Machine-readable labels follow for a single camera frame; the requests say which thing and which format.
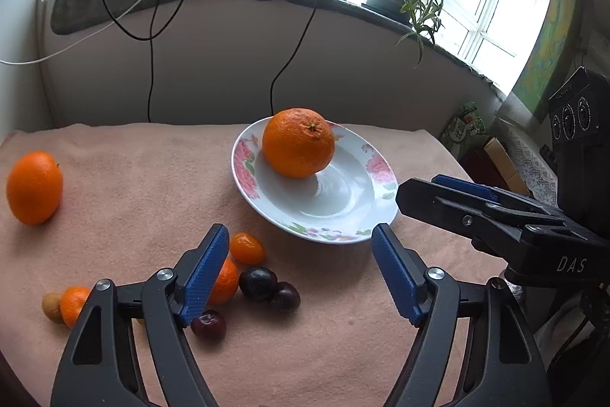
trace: blue gripper pad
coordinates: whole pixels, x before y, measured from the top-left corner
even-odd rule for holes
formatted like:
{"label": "blue gripper pad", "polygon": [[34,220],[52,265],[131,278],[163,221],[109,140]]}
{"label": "blue gripper pad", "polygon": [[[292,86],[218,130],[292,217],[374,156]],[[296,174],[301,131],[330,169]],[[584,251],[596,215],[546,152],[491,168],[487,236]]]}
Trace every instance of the blue gripper pad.
{"label": "blue gripper pad", "polygon": [[222,224],[214,224],[199,247],[185,252],[176,264],[175,299],[182,304],[178,315],[182,326],[187,327],[202,315],[228,253],[229,231]]}
{"label": "blue gripper pad", "polygon": [[434,178],[432,178],[432,183],[436,183],[437,185],[441,185],[442,187],[452,188],[453,190],[468,193],[470,195],[480,197],[487,201],[498,202],[498,197],[495,193],[493,193],[490,188],[487,188],[484,185],[479,185],[478,183],[458,180],[457,178],[445,176],[444,174],[436,175]]}
{"label": "blue gripper pad", "polygon": [[418,327],[425,316],[420,307],[427,293],[423,276],[425,265],[417,255],[420,264],[410,258],[409,254],[415,252],[403,248],[385,223],[373,229],[371,247],[398,313]]}

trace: pink cloth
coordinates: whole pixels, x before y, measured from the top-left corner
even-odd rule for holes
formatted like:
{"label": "pink cloth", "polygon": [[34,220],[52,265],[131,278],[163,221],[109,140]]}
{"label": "pink cloth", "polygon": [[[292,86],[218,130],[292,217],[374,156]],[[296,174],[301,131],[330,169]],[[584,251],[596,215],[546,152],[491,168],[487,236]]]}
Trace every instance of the pink cloth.
{"label": "pink cloth", "polygon": [[[424,131],[350,126],[373,144],[399,181],[437,173],[467,178]],[[28,227],[0,201],[0,350],[42,406],[49,403],[67,328],[40,309],[48,291],[143,281],[173,266],[214,222],[248,231],[268,252],[266,265],[293,283],[302,304],[282,318],[238,291],[218,309],[228,323],[224,342],[187,337],[221,406],[374,407],[388,396],[416,330],[397,313],[370,244],[323,245],[296,238],[259,216],[239,194],[230,152],[242,125],[176,127],[135,124],[16,133],[0,148],[0,177],[23,154],[42,149],[60,163],[60,209]],[[393,228],[428,265],[456,279],[484,282],[503,261],[469,241],[398,214]],[[454,353],[438,403],[448,402],[461,366],[467,323],[458,325]],[[134,323],[142,374],[152,402],[164,405],[145,333]]]}

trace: plate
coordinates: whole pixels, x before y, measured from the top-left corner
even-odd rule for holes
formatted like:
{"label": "plate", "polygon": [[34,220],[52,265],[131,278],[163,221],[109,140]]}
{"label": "plate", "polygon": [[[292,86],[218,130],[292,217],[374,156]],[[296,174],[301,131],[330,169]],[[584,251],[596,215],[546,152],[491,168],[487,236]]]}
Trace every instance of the plate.
{"label": "plate", "polygon": [[335,123],[335,154],[305,179],[277,173],[262,154],[269,117],[246,128],[231,152],[237,188],[276,226],[307,240],[348,244],[369,240],[380,222],[391,223],[398,206],[396,177],[383,156],[362,137]]}

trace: camera lens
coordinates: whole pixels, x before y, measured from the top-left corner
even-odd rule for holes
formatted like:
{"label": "camera lens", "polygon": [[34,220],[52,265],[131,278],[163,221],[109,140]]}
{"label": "camera lens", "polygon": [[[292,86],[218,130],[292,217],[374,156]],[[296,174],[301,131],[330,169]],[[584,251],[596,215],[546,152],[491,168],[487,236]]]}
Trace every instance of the camera lens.
{"label": "camera lens", "polygon": [[576,129],[576,123],[574,123],[574,112],[570,106],[563,108],[563,131],[565,136],[568,138],[574,137],[574,130]]}
{"label": "camera lens", "polygon": [[559,121],[559,116],[557,116],[557,114],[553,116],[553,136],[555,137],[555,140],[559,140],[559,137],[561,137],[561,122]]}
{"label": "camera lens", "polygon": [[591,111],[589,110],[589,103],[584,97],[581,97],[578,101],[578,120],[581,128],[586,132],[591,124]]}

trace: screw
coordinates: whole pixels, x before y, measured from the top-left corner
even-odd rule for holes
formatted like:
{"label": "screw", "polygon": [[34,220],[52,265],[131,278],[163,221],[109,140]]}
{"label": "screw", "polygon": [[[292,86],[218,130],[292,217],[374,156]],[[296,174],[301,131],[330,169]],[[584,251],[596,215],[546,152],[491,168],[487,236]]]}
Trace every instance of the screw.
{"label": "screw", "polygon": [[166,279],[171,279],[174,276],[174,272],[171,269],[160,269],[157,272],[157,279],[161,281],[165,281]]}
{"label": "screw", "polygon": [[428,270],[428,276],[432,279],[443,279],[445,272],[441,268],[430,268]]}
{"label": "screw", "polygon": [[109,279],[101,279],[95,284],[95,289],[99,291],[108,290],[111,287],[111,281]]}
{"label": "screw", "polygon": [[496,290],[502,290],[506,286],[506,282],[502,278],[492,278],[491,284]]}

